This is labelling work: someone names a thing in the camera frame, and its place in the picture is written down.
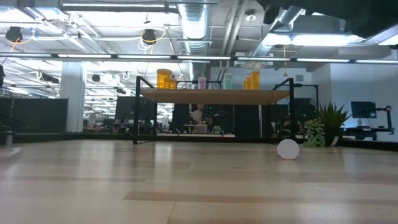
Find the potted plant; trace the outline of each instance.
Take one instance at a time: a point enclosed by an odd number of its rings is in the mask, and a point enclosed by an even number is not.
[[[221,127],[220,126],[214,126],[213,127],[213,134],[220,134],[222,132]]]
[[[350,117],[347,116],[348,111],[343,111],[344,105],[338,109],[336,104],[329,102],[329,105],[321,107],[318,117],[319,120],[324,124],[323,127],[325,132],[325,145],[330,146],[335,137],[341,137],[340,127],[344,125],[344,122]]]
[[[325,147],[325,127],[317,119],[312,119],[306,122],[308,139],[304,142],[304,147]]]

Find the person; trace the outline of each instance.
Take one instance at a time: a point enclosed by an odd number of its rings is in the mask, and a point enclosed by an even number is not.
[[[296,125],[296,131],[298,131],[299,133],[304,133],[304,129],[301,126],[301,123],[296,121],[297,125]],[[279,128],[279,131],[281,130],[291,130],[291,125],[290,125],[290,115],[287,115],[284,119],[284,121],[282,122],[281,127]]]

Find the fluorescent light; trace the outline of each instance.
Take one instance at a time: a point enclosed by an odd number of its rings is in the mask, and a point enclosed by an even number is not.
[[[359,42],[360,40],[363,39],[356,35],[302,34],[296,35],[292,40],[292,44],[301,46],[340,47],[351,42]]]
[[[321,59],[321,58],[298,58],[298,62],[329,62],[329,63],[348,63],[348,59]]]
[[[69,57],[69,58],[111,58],[111,55],[101,54],[58,54],[58,57]]]
[[[243,61],[259,61],[259,62],[289,62],[290,58],[273,58],[273,57],[238,57],[237,60]]]
[[[261,43],[264,45],[290,45],[292,40],[288,35],[268,34]]]
[[[0,53],[0,57],[52,57],[51,54]]]
[[[356,63],[398,64],[398,60],[357,60]]]
[[[170,59],[171,56],[166,56],[166,55],[118,55],[118,58],[128,58],[128,59]]]
[[[3,81],[4,83],[8,83],[8,84],[16,84],[15,82],[8,80],[8,79],[4,79]]]
[[[28,94],[29,94],[28,91],[23,90],[23,89],[21,89],[21,88],[8,87],[8,89],[9,89],[11,92],[13,92],[13,93],[19,93],[19,94],[25,94],[25,95],[28,95]]]
[[[163,4],[134,4],[134,3],[63,3],[62,6],[75,7],[164,7]]]
[[[381,42],[379,45],[396,45],[398,44],[398,34]]]
[[[231,60],[231,57],[223,56],[177,56],[181,60]]]

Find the desk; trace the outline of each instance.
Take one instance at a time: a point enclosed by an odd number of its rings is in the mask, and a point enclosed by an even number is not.
[[[110,133],[111,130],[109,128],[83,128],[84,133]]]
[[[366,137],[372,137],[377,141],[377,132],[390,132],[388,128],[346,128],[346,135],[355,136],[355,140],[363,140]]]
[[[189,134],[191,134],[191,127],[206,127],[206,132],[209,133],[207,124],[184,124],[184,127],[189,127]]]

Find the table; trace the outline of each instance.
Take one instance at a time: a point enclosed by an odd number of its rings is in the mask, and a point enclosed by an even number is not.
[[[184,124],[185,127],[189,127],[189,133],[191,133],[191,127],[206,127],[207,134],[209,133],[207,124]]]

